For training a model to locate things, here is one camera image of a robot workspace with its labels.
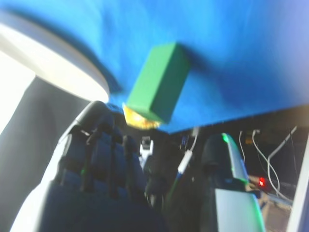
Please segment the red light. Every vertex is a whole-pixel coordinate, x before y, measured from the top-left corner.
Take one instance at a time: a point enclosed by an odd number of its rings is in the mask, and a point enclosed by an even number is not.
[[[259,178],[259,186],[261,187],[265,187],[266,183],[265,183],[265,178],[260,177]]]

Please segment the blue surface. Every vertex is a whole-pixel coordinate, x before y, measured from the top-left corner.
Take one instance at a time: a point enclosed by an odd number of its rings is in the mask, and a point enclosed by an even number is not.
[[[49,28],[106,75],[121,107],[154,45],[193,64],[167,132],[309,103],[305,0],[0,0]]]

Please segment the green rectangular block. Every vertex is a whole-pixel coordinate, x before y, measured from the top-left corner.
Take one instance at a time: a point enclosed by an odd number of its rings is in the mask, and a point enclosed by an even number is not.
[[[190,70],[179,44],[154,47],[129,96],[127,107],[143,117],[168,123]]]

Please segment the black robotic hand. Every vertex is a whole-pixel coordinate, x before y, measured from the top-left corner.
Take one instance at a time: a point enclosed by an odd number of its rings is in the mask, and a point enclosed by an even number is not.
[[[57,147],[62,155],[54,180],[28,196],[11,231],[167,231],[145,200],[137,146],[122,136],[105,104],[89,104]],[[31,204],[36,210],[25,209]]]

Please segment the dark floor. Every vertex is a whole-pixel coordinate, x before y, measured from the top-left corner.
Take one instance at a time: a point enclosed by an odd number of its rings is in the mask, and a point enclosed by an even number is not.
[[[22,202],[39,184],[59,137],[87,104],[88,102],[67,94],[38,78],[25,92],[12,119],[0,135],[1,232],[10,229]],[[278,113],[279,115],[268,114],[202,128],[194,149],[193,159],[178,183],[171,206],[166,212],[170,230],[175,232],[198,231],[202,190],[200,155],[210,135],[228,132],[238,144],[239,130],[244,130],[242,142],[248,172],[252,175],[266,176],[254,147],[250,144],[245,145],[246,131],[261,129],[262,133],[259,137],[257,136],[256,140],[260,148],[268,153],[284,139],[288,128],[292,128],[296,123],[301,124],[302,128],[293,135],[296,166],[299,173],[308,133],[309,124],[303,116],[307,112],[308,108],[297,108]],[[190,134],[190,131],[173,135],[158,130],[139,131],[128,127],[123,115],[115,114],[114,116],[123,134],[130,134],[138,143],[142,136],[151,136],[155,146],[154,155],[149,158],[147,166],[152,173],[164,177],[170,187],[183,157],[179,144],[182,136]],[[280,155],[278,154],[273,159],[273,166],[281,181],[296,184],[297,174],[292,165],[293,154],[291,144],[287,143]]]

